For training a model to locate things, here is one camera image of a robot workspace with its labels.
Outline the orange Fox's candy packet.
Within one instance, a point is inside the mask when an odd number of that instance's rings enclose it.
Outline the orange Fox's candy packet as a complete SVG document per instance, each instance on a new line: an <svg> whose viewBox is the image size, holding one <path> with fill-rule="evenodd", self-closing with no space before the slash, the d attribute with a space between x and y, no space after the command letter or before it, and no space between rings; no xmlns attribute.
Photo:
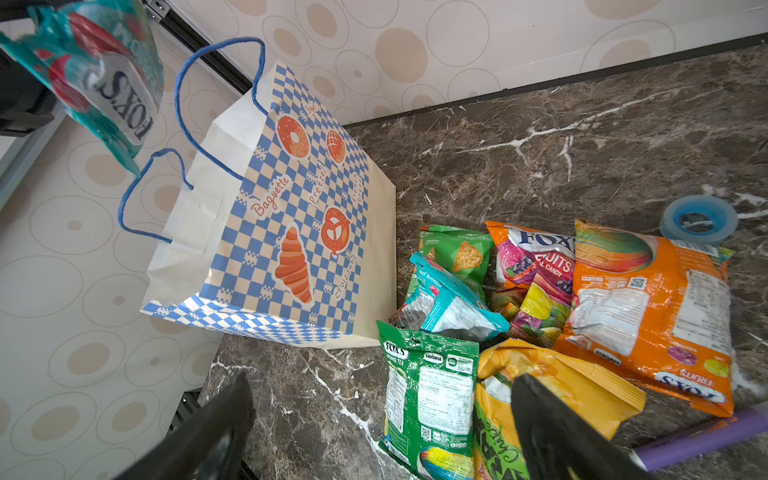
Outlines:
<svg viewBox="0 0 768 480"><path fill-rule="evenodd" d="M556 351L730 417L732 251L575 222L572 309Z"/></svg>

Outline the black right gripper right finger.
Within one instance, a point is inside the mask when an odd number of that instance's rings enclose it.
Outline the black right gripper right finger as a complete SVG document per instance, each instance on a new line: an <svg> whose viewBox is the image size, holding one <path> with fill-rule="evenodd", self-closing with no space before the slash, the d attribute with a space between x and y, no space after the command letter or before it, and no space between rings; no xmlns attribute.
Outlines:
<svg viewBox="0 0 768 480"><path fill-rule="evenodd" d="M511 413L532 479L650 479L540 381L513 382Z"/></svg>

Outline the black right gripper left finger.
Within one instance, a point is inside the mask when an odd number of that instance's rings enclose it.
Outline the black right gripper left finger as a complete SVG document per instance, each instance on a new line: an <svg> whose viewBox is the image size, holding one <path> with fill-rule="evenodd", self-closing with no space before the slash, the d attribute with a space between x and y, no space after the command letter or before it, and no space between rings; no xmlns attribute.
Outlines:
<svg viewBox="0 0 768 480"><path fill-rule="evenodd" d="M244 373L184 420L119 479L253 479L243 460L255 419Z"/></svg>

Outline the colourful fruit candy packet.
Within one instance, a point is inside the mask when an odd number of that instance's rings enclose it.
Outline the colourful fruit candy packet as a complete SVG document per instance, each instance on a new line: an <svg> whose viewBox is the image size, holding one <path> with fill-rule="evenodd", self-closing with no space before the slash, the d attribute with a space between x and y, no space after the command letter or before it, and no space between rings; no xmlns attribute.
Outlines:
<svg viewBox="0 0 768 480"><path fill-rule="evenodd" d="M496 246L489 308L509 322L509 337L552 347L571 311L575 238L502 222L486 227Z"/></svg>

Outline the green Fox's candy packet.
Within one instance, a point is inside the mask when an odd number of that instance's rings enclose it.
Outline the green Fox's candy packet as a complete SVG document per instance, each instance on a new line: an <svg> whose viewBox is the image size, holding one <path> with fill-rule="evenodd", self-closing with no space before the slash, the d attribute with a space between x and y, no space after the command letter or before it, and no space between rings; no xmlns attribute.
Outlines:
<svg viewBox="0 0 768 480"><path fill-rule="evenodd" d="M388 366L380 446L422 479L474 477L479 345L378 323Z"/></svg>

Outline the blue checkered paper bag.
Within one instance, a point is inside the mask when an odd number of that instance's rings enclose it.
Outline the blue checkered paper bag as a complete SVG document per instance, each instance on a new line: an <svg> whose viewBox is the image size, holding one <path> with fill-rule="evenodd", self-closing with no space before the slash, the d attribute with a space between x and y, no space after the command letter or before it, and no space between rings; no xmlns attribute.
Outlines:
<svg viewBox="0 0 768 480"><path fill-rule="evenodd" d="M142 312L323 349L371 347L396 308L396 189L291 68L216 118L148 268Z"/></svg>

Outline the teal mint blossom packet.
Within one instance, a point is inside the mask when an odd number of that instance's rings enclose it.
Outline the teal mint blossom packet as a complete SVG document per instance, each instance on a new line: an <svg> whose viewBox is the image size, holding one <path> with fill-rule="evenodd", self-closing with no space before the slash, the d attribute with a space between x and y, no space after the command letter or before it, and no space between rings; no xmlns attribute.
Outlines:
<svg viewBox="0 0 768 480"><path fill-rule="evenodd" d="M416 267L416 289L390 317L391 325L478 343L509 330L501 314L436 262L421 253L410 262Z"/></svg>

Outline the yellow green snack packet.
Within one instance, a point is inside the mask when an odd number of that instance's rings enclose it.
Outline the yellow green snack packet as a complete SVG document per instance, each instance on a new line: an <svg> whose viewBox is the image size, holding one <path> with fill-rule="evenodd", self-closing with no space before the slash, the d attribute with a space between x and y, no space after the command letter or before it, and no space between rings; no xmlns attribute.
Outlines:
<svg viewBox="0 0 768 480"><path fill-rule="evenodd" d="M521 340L480 355L477 479L647 479L611 440L646 396L609 370Z"/></svg>

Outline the green chips snack packet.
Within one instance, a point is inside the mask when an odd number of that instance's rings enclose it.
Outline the green chips snack packet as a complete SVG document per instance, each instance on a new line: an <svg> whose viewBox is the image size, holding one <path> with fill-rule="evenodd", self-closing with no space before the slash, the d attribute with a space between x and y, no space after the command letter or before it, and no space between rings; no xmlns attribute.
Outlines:
<svg viewBox="0 0 768 480"><path fill-rule="evenodd" d="M487 233L453 226L420 228L418 252L452 273L481 300L493 240Z"/></svg>

